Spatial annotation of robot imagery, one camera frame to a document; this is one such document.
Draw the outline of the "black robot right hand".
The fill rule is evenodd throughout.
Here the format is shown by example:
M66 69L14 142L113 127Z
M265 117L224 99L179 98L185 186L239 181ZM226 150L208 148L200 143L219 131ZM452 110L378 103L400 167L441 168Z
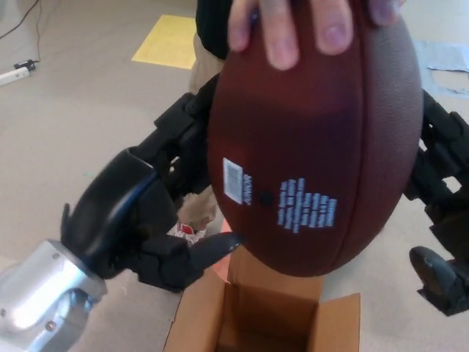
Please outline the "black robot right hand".
M468 310L468 124L424 96L421 141L404 195L419 199L432 221L433 235L452 254L445 260L416 246L410 263L423 286L418 293L446 316Z

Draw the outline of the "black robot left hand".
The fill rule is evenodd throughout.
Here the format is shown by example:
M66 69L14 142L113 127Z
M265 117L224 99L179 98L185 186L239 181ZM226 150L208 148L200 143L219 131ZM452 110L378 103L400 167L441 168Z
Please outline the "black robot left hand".
M106 165L75 207L64 207L62 243L100 278L131 270L144 284L178 293L240 245L233 232L194 245L169 234L184 197L210 184L207 126L217 82L184 94L141 144Z

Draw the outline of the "person's right hand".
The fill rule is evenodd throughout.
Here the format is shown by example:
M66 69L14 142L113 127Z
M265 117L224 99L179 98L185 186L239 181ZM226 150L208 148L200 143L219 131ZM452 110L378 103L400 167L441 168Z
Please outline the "person's right hand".
M341 54L352 42L352 10L348 1L310 1L314 39L319 52ZM278 70L293 68L300 58L298 36L290 1L233 1L228 20L228 44L231 51L247 49L254 13L260 15L267 60Z

